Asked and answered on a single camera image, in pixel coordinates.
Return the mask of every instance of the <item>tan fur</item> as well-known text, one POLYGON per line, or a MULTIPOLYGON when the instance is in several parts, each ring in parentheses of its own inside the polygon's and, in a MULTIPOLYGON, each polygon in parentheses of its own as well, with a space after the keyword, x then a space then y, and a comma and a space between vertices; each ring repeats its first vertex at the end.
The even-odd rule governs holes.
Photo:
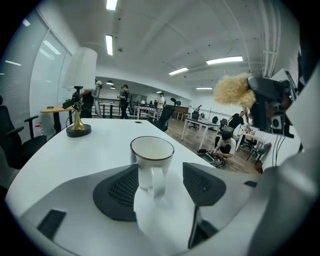
POLYGON ((214 88, 214 100, 222 105, 238 105, 249 110, 256 101, 254 92, 248 89, 250 74, 225 75, 214 88))

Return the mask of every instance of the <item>lampshade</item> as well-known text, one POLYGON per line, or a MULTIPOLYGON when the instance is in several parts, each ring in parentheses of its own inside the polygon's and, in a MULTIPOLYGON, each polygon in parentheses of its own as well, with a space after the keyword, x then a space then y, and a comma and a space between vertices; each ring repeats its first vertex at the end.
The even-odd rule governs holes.
POLYGON ((74 89, 74 86, 82 86, 83 89, 94 90, 97 56, 94 50, 80 47, 72 56, 63 88, 74 89))

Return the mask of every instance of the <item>table lamp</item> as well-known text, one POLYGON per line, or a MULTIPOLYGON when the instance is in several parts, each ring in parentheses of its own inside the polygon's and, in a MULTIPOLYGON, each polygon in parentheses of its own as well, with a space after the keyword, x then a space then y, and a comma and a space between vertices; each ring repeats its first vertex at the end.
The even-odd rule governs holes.
POLYGON ((71 63, 65 75, 63 88, 76 89, 72 99, 65 102, 62 107, 67 109, 71 106, 75 109, 75 122, 66 129, 69 137, 77 138, 91 133, 91 126, 83 124, 80 119, 81 95, 80 89, 94 90, 96 77, 97 53, 86 47, 80 47, 72 56, 71 63))

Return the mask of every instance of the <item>mug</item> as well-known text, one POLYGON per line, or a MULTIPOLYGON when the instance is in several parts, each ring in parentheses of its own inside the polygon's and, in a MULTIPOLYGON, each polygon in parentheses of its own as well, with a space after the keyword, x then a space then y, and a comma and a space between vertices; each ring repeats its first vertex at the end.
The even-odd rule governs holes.
POLYGON ((142 136, 130 143, 131 163, 138 164, 139 187, 154 199, 165 195, 165 176, 175 149, 163 138, 142 136))

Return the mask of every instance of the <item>lamp base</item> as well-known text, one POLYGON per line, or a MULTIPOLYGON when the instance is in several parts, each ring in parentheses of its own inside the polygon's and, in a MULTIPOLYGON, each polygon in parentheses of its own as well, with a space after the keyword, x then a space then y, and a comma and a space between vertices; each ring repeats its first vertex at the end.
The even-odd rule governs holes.
POLYGON ((89 133, 91 133, 91 125, 89 125, 89 124, 83 124, 83 125, 85 127, 85 129, 83 129, 83 130, 72 130, 72 128, 74 126, 69 126, 66 129, 66 135, 71 138, 78 138, 78 137, 82 137, 82 136, 85 136, 85 135, 88 135, 89 133))

